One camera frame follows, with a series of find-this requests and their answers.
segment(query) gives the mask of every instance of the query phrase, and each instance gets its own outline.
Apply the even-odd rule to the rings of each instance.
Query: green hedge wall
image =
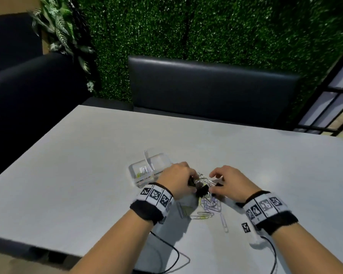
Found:
[[[131,100],[129,54],[298,73],[293,116],[343,53],[343,0],[78,0],[102,90]]]

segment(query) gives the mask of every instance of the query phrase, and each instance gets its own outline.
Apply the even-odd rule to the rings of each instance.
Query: seat backrest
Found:
[[[0,173],[89,96],[84,74],[66,55],[0,71]]]
[[[272,127],[298,76],[225,64],[129,56],[136,107]]]

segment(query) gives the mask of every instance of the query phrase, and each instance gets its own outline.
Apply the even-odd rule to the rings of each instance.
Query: wristband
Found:
[[[279,227],[297,223],[297,218],[287,205],[274,193],[258,191],[243,206],[245,213],[257,229],[272,235]]]
[[[151,220],[155,225],[157,222],[165,221],[173,203],[173,194],[165,186],[150,183],[144,186],[130,209],[142,219]]]

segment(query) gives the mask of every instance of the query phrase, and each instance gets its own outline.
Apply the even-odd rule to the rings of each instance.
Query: hand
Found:
[[[194,169],[189,168],[188,163],[184,161],[175,163],[165,169],[157,182],[169,189],[173,194],[174,199],[178,200],[185,195],[197,191],[195,187],[188,186],[188,179],[190,176],[194,179],[198,179],[197,172]]]
[[[240,170],[231,166],[217,167],[210,173],[211,178],[216,177],[219,179],[221,176],[223,177],[224,185],[210,187],[210,193],[224,195],[235,202],[245,203],[252,194],[261,190]]]

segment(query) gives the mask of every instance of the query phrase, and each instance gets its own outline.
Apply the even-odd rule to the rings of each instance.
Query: forearm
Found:
[[[343,263],[300,224],[280,227],[272,238],[293,274],[343,274]]]
[[[129,274],[147,240],[152,221],[129,210],[73,267],[71,274]]]

